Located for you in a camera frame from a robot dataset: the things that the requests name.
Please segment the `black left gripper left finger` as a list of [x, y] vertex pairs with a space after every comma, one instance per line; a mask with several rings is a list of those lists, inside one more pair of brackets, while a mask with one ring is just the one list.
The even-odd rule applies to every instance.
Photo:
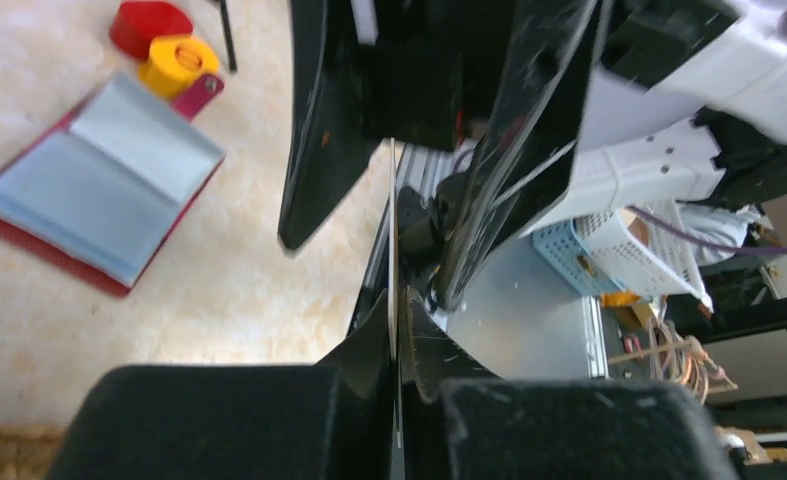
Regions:
[[388, 301], [312, 365], [128, 365], [86, 396], [51, 479], [385, 479]]

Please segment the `red leather card holder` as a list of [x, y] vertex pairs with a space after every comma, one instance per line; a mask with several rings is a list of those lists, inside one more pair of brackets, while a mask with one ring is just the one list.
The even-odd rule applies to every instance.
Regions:
[[0, 170], [0, 239], [128, 295], [225, 159], [193, 124], [223, 87], [165, 101], [111, 76]]

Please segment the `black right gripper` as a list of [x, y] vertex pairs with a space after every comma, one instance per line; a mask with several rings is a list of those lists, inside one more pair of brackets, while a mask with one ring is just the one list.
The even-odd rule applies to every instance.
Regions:
[[293, 1], [290, 13], [288, 252], [349, 194], [380, 138], [453, 151], [495, 100], [432, 282], [435, 304], [457, 309], [486, 259], [565, 194], [611, 2]]

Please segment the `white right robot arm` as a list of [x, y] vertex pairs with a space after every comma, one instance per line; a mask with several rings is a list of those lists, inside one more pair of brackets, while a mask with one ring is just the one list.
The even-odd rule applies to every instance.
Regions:
[[579, 198], [603, 152], [713, 167], [708, 186], [653, 180], [636, 202], [787, 193], [787, 1], [294, 1], [290, 14], [281, 245], [304, 246], [383, 140], [474, 140], [433, 212], [445, 309], [511, 240], [606, 209]]

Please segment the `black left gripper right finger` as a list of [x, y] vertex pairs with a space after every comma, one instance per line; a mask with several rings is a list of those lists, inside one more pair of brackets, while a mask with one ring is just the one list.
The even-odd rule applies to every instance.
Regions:
[[399, 294], [409, 479], [734, 479], [704, 408], [649, 381], [502, 379]]

